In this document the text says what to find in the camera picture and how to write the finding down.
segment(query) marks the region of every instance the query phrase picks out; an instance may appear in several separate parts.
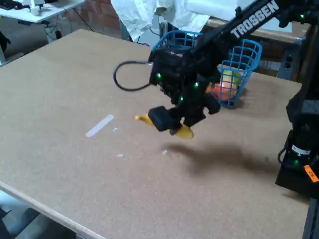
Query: white fabric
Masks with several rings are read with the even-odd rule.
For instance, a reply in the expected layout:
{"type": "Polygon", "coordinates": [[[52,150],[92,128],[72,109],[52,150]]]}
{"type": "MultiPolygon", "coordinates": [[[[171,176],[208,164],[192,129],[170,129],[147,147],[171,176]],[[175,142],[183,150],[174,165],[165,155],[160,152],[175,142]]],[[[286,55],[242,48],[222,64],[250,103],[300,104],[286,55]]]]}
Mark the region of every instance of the white fabric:
{"type": "MultiPolygon", "coordinates": [[[[236,7],[240,6],[244,9],[253,1],[254,0],[185,0],[185,8],[189,11],[229,21],[235,16],[236,7]]],[[[280,28],[279,21],[275,18],[268,21],[261,28],[290,33],[293,30],[291,22],[287,27],[280,28]]]]}
{"type": "Polygon", "coordinates": [[[184,2],[185,0],[111,0],[133,40],[152,26],[154,14],[159,7],[166,8],[162,16],[178,29],[201,31],[209,16],[187,10],[184,2]]]}

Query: white strip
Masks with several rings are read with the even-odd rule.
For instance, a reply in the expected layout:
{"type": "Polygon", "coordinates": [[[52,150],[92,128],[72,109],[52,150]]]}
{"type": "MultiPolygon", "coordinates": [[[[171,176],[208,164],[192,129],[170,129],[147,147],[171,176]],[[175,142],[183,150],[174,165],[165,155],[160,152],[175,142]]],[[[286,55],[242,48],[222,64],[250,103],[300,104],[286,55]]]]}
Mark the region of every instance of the white strip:
{"type": "Polygon", "coordinates": [[[104,126],[106,126],[112,119],[114,119],[113,115],[106,116],[101,122],[99,122],[96,126],[94,126],[89,132],[85,135],[87,137],[94,136],[97,132],[99,132],[104,126]]]}
{"type": "Polygon", "coordinates": [[[301,154],[301,155],[309,155],[311,153],[310,150],[303,150],[303,149],[300,149],[296,146],[292,146],[291,148],[294,152],[298,153],[298,154],[301,154]]]}

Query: orange fruit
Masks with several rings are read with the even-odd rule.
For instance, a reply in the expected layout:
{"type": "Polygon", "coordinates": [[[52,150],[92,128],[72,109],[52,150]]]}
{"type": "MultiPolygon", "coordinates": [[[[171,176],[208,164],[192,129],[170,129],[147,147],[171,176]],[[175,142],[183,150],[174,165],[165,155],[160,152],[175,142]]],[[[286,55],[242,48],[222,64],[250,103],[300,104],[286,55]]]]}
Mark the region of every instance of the orange fruit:
{"type": "Polygon", "coordinates": [[[235,83],[231,84],[230,82],[221,82],[215,84],[213,88],[213,95],[223,101],[233,99],[237,94],[237,85],[235,83]]]}

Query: blue wire basket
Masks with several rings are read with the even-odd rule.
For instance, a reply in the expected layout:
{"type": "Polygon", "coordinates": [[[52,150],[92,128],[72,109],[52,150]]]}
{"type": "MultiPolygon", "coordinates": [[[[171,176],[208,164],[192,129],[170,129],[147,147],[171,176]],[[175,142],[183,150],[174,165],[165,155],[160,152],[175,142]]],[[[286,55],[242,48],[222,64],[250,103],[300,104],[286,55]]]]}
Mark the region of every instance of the blue wire basket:
{"type": "MultiPolygon", "coordinates": [[[[183,51],[194,48],[196,39],[202,33],[191,31],[170,31],[152,48],[168,48],[172,54],[183,54],[183,51]]],[[[211,93],[219,103],[227,108],[235,106],[243,92],[251,73],[258,67],[262,46],[255,41],[244,39],[241,46],[235,46],[222,61],[218,69],[221,73],[220,84],[210,85],[211,93]]]]}

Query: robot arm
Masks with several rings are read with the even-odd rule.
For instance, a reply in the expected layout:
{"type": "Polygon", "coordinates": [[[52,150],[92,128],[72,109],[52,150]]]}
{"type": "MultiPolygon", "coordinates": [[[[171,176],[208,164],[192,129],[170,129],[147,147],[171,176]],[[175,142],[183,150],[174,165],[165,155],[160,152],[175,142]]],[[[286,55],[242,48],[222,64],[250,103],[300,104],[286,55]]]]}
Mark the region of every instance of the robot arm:
{"type": "Polygon", "coordinates": [[[213,29],[198,37],[195,49],[181,54],[159,49],[151,53],[153,62],[150,84],[160,85],[161,90],[171,98],[175,107],[166,110],[163,106],[150,109],[148,117],[159,131],[169,129],[175,134],[182,127],[191,127],[205,118],[203,109],[209,114],[217,113],[219,103],[206,93],[210,83],[219,83],[217,65],[227,59],[228,52],[239,41],[254,32],[273,17],[280,19],[281,25],[291,21],[290,12],[300,12],[299,20],[306,21],[308,9],[313,2],[299,0],[256,0],[244,10],[236,9],[236,16],[223,27],[213,29]]]}

